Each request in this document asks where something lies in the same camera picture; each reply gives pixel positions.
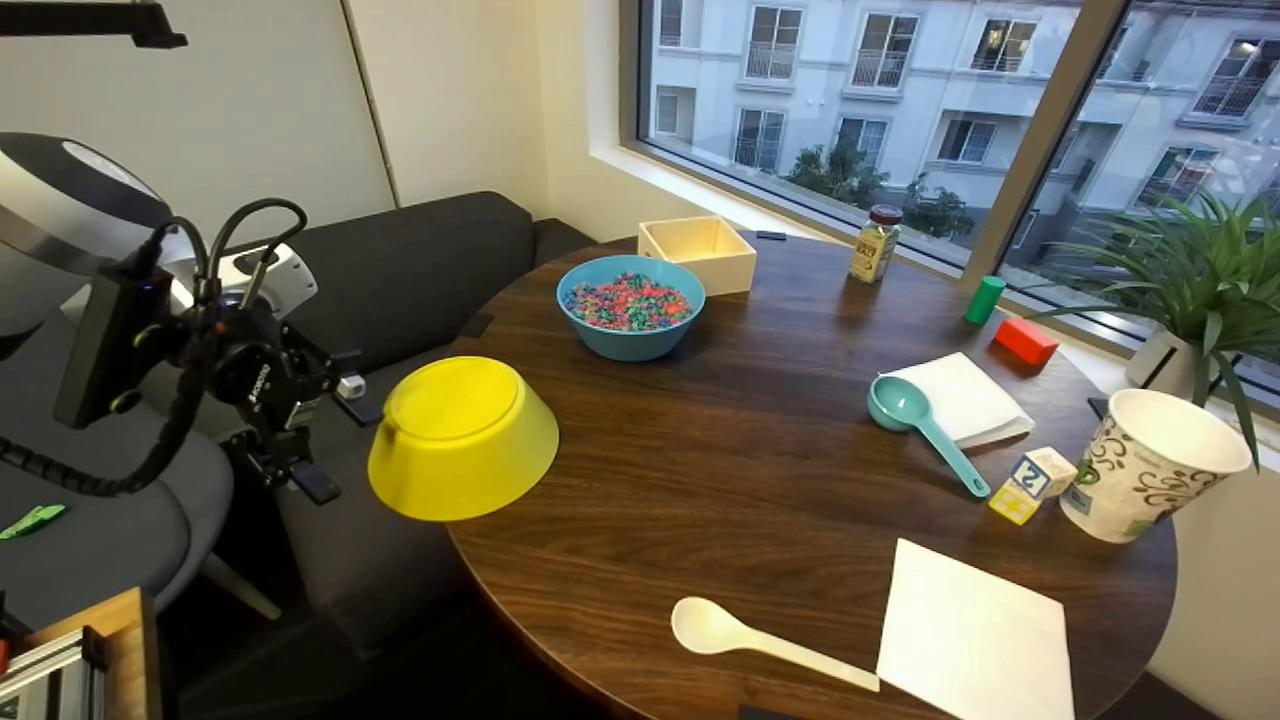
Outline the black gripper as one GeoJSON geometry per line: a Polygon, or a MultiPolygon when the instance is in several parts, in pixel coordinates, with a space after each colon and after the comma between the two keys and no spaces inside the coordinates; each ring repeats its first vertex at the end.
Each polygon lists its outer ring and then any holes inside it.
{"type": "Polygon", "coordinates": [[[386,420],[386,405],[373,395],[357,361],[325,361],[325,354],[277,320],[268,305],[220,308],[208,320],[204,342],[211,346],[208,392],[242,416],[268,462],[280,462],[291,490],[311,504],[334,504],[340,490],[308,457],[308,420],[325,392],[359,427],[386,420]]]}

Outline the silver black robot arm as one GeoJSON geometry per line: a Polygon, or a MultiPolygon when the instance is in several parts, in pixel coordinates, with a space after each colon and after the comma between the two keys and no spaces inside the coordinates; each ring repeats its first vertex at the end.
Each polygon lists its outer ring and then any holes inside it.
{"type": "Polygon", "coordinates": [[[291,486],[311,504],[337,502],[340,490],[308,447],[311,410],[334,395],[357,425],[375,425],[381,412],[365,401],[357,356],[325,354],[289,325],[320,291],[291,247],[306,228],[302,204],[266,197],[204,241],[92,144],[0,131],[5,354],[82,297],[57,395],[68,427],[128,412],[161,361],[179,369],[168,420],[128,477],[88,477],[18,439],[5,462],[85,497],[141,492],[178,462],[211,395],[242,412],[242,447],[268,486],[291,486]]]}

